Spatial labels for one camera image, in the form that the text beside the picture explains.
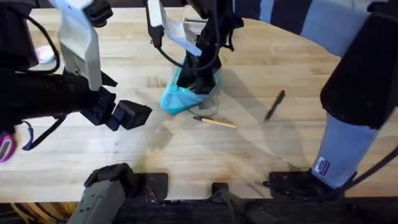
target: wooden tabletop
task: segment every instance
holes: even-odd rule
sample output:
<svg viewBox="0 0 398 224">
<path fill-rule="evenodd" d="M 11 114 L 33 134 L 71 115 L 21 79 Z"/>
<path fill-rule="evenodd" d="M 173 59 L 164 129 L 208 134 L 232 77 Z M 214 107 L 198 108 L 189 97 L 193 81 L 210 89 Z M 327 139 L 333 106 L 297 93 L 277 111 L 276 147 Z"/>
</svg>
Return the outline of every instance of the wooden tabletop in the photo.
<svg viewBox="0 0 398 224">
<path fill-rule="evenodd" d="M 197 17 L 189 8 L 168 9 L 176 19 Z M 60 21 L 54 9 L 36 9 L 32 16 L 57 42 Z M 31 27 L 36 46 L 45 38 Z M 112 132 L 94 127 L 80 114 L 67 120 L 40 146 L 21 150 L 27 128 L 17 127 L 19 148 L 0 164 L 0 202 L 77 201 L 89 174 L 105 165 L 127 162 L 135 172 L 167 172 L 169 199 L 205 198 L 212 182 L 227 182 L 242 197 L 269 197 L 255 183 L 272 170 L 307 170 L 315 159 L 325 128 L 319 94 L 339 61 L 322 47 L 268 24 L 245 20 L 234 33 L 235 52 L 221 51 L 223 63 L 216 106 L 195 112 L 216 113 L 233 122 L 226 128 L 192 119 L 188 111 L 171 116 L 159 99 L 174 66 L 150 44 L 143 9 L 114 9 L 108 25 L 98 29 L 101 66 L 119 82 L 108 88 L 118 99 L 153 109 L 145 126 Z M 164 38 L 164 50 L 182 59 L 183 50 Z M 287 96 L 271 120 L 266 111 L 281 90 Z M 52 118 L 30 120 L 35 135 Z M 385 125 L 362 161 L 363 172 L 398 142 L 397 115 Z M 349 196 L 398 196 L 398 161 L 348 192 Z"/>
</svg>

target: metal bracket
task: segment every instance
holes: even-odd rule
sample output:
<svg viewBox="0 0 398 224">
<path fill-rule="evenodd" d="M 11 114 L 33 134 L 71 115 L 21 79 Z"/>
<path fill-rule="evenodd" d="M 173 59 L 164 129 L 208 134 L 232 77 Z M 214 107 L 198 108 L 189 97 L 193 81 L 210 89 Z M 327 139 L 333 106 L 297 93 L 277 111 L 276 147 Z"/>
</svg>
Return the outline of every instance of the metal bracket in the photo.
<svg viewBox="0 0 398 224">
<path fill-rule="evenodd" d="M 84 76 L 88 80 L 90 89 L 98 91 L 103 84 L 100 49 L 98 35 L 91 23 L 97 20 L 89 20 L 85 12 L 96 0 L 50 0 L 50 2 L 61 12 L 58 39 L 65 69 L 69 73 Z M 104 18 L 101 16 L 100 24 L 104 24 Z"/>
</svg>

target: pink object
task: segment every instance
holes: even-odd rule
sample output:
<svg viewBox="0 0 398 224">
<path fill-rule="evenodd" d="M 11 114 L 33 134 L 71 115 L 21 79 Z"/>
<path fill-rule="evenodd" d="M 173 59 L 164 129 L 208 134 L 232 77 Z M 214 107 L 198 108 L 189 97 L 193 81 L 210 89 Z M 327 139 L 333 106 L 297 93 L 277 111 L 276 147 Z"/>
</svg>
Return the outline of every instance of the pink object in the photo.
<svg viewBox="0 0 398 224">
<path fill-rule="evenodd" d="M 17 142 L 13 135 L 0 137 L 0 162 L 6 162 L 15 152 Z"/>
</svg>

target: light blue fabric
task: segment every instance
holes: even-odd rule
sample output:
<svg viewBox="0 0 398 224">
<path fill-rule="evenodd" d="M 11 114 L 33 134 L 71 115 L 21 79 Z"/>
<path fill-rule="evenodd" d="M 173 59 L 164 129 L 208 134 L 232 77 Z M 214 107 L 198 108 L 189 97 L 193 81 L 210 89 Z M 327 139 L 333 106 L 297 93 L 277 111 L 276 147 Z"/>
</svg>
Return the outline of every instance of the light blue fabric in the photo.
<svg viewBox="0 0 398 224">
<path fill-rule="evenodd" d="M 342 56 L 362 28 L 369 0 L 313 0 L 301 36 Z"/>
<path fill-rule="evenodd" d="M 327 114 L 326 129 L 318 157 L 312 165 L 312 174 L 330 187 L 341 187 L 356 172 L 378 132 L 368 126 L 344 123 Z M 320 163 L 328 163 L 327 168 L 321 169 Z"/>
<path fill-rule="evenodd" d="M 274 7 L 274 0 L 262 0 L 260 3 L 260 20 L 264 22 L 271 22 L 272 8 Z"/>
<path fill-rule="evenodd" d="M 178 114 L 199 105 L 209 96 L 197 95 L 188 88 L 177 86 L 181 70 L 181 68 L 178 68 L 175 71 L 160 99 L 160 107 L 171 115 Z M 218 72 L 215 73 L 215 83 L 216 85 L 218 84 Z"/>
</svg>

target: label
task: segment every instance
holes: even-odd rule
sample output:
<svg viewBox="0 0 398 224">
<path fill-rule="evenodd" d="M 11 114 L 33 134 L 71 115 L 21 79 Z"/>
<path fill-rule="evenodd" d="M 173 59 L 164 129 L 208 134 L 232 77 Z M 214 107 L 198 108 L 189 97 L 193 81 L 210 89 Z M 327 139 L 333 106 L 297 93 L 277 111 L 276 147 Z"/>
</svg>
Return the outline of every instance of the label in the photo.
<svg viewBox="0 0 398 224">
<path fill-rule="evenodd" d="M 325 175 L 328 172 L 329 167 L 330 162 L 322 157 L 319 157 L 317 165 L 315 166 L 315 171 L 317 171 L 320 175 Z"/>
</svg>

